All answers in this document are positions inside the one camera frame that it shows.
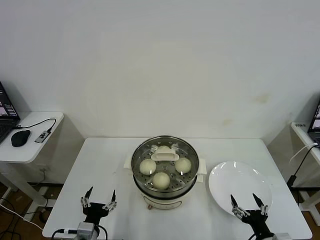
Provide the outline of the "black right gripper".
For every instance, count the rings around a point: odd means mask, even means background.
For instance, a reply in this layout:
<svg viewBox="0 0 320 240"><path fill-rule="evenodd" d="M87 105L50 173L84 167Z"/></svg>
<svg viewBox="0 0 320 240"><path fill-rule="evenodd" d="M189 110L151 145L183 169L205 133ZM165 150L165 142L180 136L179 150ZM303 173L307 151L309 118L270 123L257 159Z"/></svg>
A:
<svg viewBox="0 0 320 240"><path fill-rule="evenodd" d="M256 237L272 237L273 233L266 224L269 206L265 205L255 193L252 193L252 196L260 210L244 210L230 194L232 213L243 223L250 225Z"/></svg>

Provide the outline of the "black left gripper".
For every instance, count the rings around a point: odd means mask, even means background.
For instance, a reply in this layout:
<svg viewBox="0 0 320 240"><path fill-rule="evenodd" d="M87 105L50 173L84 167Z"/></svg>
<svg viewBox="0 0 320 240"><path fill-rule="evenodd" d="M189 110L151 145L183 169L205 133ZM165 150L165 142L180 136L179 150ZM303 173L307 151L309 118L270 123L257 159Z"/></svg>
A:
<svg viewBox="0 0 320 240"><path fill-rule="evenodd" d="M93 186L85 193L83 197L80 198L80 203L82 206L82 212L85 215L85 223L99 224L101 218L105 218L111 213L116 207L116 190L113 190L111 201L107 204L90 202L89 198L91 196Z"/></svg>

